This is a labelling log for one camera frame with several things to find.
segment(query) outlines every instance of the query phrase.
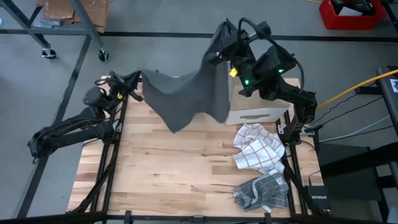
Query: cloth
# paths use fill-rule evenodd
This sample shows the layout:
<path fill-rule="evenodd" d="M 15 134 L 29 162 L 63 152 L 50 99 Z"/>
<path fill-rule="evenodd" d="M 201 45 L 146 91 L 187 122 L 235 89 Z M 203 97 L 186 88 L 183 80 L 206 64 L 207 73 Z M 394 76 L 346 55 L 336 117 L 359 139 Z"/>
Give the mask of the cloth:
<path fill-rule="evenodd" d="M 269 133 L 261 124 L 243 124 L 233 146 L 242 150 L 233 156 L 239 169 L 255 169 L 262 174 L 276 169 L 283 173 L 285 166 L 280 159 L 285 147 L 277 134 Z"/>
<path fill-rule="evenodd" d="M 264 208 L 268 212 L 274 207 L 287 206 L 287 191 L 289 186 L 276 170 L 252 179 L 234 189 L 235 203 L 246 211 Z"/>
<path fill-rule="evenodd" d="M 228 25 L 224 22 L 213 35 L 197 72 L 176 77 L 141 69 L 145 101 L 171 132 L 183 129 L 195 113 L 207 113 L 219 123 L 226 121 L 229 110 L 228 66 L 226 62 L 213 65 L 206 56 L 222 49 L 221 40 L 227 35 Z"/>

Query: caster wheel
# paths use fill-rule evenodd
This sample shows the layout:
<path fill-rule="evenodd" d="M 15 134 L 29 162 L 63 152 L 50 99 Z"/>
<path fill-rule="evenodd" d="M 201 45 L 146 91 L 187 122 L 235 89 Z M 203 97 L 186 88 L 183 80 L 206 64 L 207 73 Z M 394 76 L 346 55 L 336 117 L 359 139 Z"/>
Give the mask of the caster wheel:
<path fill-rule="evenodd" d="M 47 54 L 45 50 L 42 51 L 42 57 L 47 59 L 54 59 L 57 57 L 57 53 L 54 50 L 50 50 L 50 54 Z"/>
<path fill-rule="evenodd" d="M 108 51 L 107 51 L 107 50 L 99 50 L 98 58 L 99 58 L 102 62 L 107 62 L 107 61 L 108 61 L 108 58 L 109 58 Z"/>

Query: white box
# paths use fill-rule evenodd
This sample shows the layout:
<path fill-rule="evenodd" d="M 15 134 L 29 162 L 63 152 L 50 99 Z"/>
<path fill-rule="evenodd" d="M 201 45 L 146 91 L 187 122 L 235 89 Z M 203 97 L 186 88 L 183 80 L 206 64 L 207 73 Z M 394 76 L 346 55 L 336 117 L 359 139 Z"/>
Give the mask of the white box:
<path fill-rule="evenodd" d="M 261 99 L 258 90 L 251 97 L 239 95 L 243 89 L 239 78 L 229 76 L 228 81 L 229 113 L 225 125 L 276 122 L 289 109 L 290 103 L 284 100 Z"/>

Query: red container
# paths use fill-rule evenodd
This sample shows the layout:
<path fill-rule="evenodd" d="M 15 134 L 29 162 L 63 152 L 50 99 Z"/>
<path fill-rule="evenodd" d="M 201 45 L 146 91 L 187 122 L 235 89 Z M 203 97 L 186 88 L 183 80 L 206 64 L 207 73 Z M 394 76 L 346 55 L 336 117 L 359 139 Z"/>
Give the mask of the red container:
<path fill-rule="evenodd" d="M 323 0 L 319 11 L 321 12 L 326 29 L 371 30 L 386 16 L 380 0 L 371 0 L 371 3 L 376 12 L 373 16 L 338 16 L 331 4 L 331 0 Z"/>

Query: yellow label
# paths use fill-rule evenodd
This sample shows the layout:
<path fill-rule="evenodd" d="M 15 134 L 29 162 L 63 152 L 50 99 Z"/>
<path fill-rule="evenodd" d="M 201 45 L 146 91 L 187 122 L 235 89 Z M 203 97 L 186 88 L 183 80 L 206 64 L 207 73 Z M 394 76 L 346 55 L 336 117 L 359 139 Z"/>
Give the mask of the yellow label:
<path fill-rule="evenodd" d="M 238 71 L 236 68 L 232 68 L 231 71 L 229 72 L 229 75 L 231 75 L 232 77 L 235 77 L 236 74 L 238 74 Z"/>

